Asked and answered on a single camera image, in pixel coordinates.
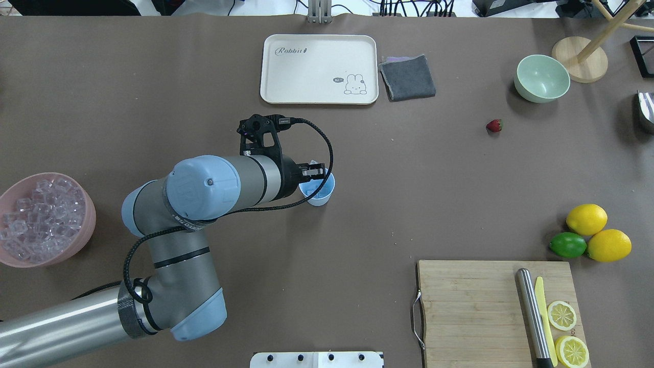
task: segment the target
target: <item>cutting board handle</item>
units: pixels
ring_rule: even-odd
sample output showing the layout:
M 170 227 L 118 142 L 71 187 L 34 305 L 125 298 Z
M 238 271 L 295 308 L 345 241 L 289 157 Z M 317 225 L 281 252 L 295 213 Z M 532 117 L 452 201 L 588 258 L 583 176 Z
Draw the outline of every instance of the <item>cutting board handle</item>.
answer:
M 422 292 L 420 291 L 420 289 L 418 289 L 418 294 L 415 296 L 413 305 L 411 305 L 411 326 L 413 328 L 413 333 L 418 338 L 418 343 L 420 344 L 420 347 L 424 350 L 424 342 L 420 338 L 420 335 L 418 335 L 418 331 L 415 329 L 415 305 L 421 299 L 422 299 Z

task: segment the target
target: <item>brown table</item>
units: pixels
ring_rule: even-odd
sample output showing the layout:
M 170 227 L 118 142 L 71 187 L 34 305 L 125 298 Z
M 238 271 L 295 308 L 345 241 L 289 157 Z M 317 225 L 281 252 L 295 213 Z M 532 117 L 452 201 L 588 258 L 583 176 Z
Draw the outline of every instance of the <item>brown table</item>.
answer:
M 409 311 L 419 259 L 559 260 L 547 249 L 567 212 L 594 202 L 632 254 L 570 261 L 593 367 L 654 361 L 654 141 L 634 127 L 642 79 L 619 30 L 608 74 L 537 105 L 516 93 L 526 55 L 591 38 L 598 20 L 380 19 L 338 16 L 0 18 L 0 191 L 55 171 L 93 198 L 97 227 L 70 260 L 0 267 L 0 318 L 63 303 L 118 280 L 135 238 L 124 197 L 178 161 L 236 155 L 239 120 L 281 113 L 318 124 L 334 144 L 337 188 L 325 207 L 241 213 L 208 230 L 229 317 L 214 333 L 169 332 L 60 367 L 247 367 L 253 352 L 378 350 L 420 367 Z M 426 54 L 436 97 L 369 106 L 269 105 L 258 94 L 274 33 L 367 34 L 378 57 Z M 504 131 L 484 125 L 502 118 Z M 281 134 L 298 162 L 326 160 L 308 128 Z M 293 200 L 300 198 L 296 193 Z M 152 273 L 147 251 L 132 273 Z

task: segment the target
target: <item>wooden stick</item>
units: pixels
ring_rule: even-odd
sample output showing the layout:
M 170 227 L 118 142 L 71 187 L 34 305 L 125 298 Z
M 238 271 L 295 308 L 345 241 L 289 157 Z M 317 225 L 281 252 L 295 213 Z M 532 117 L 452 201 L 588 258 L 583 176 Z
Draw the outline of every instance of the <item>wooden stick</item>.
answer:
M 602 13 L 602 15 L 607 19 L 611 20 L 613 19 L 613 16 L 609 14 L 609 11 L 606 10 L 606 8 L 600 3 L 600 0 L 592 0 L 593 5 L 597 8 L 597 10 Z M 629 29 L 635 29 L 636 31 L 643 31 L 643 32 L 653 32 L 654 33 L 654 28 L 652 27 L 645 27 L 645 26 L 638 26 L 636 24 L 629 24 L 629 23 L 623 23 L 621 24 L 622 28 L 629 28 Z
M 604 31 L 602 31 L 598 37 L 595 37 L 591 43 L 584 47 L 579 55 L 577 55 L 577 61 L 582 63 L 586 60 L 622 23 L 625 22 L 625 20 L 629 19 L 631 14 L 634 14 L 643 3 L 645 3 L 645 0 L 629 0 L 625 7 L 609 21 L 609 25 L 604 28 Z

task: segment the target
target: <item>folded cloth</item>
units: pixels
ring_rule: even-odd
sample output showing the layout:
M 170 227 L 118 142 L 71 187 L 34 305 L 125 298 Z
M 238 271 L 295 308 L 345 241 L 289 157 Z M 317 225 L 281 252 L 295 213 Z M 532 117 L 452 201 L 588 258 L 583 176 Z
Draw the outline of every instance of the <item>folded cloth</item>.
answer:
M 436 87 L 424 55 L 415 58 L 388 58 L 379 67 L 391 101 L 436 95 Z

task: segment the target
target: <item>lemon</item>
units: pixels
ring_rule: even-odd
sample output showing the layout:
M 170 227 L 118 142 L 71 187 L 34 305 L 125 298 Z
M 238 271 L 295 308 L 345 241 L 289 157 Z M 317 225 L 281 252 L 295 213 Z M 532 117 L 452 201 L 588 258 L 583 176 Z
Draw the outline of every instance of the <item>lemon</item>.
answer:
M 603 230 L 588 241 L 587 251 L 595 261 L 613 262 L 631 253 L 631 240 L 620 230 Z
M 547 307 L 547 317 L 549 323 L 561 331 L 569 331 L 577 324 L 577 313 L 564 301 L 552 302 Z
M 568 368 L 584 368 L 588 364 L 588 347 L 578 337 L 561 336 L 554 343 L 559 361 Z
M 606 211 L 596 204 L 577 206 L 566 218 L 570 230 L 582 236 L 597 234 L 606 226 L 606 221 L 608 221 Z

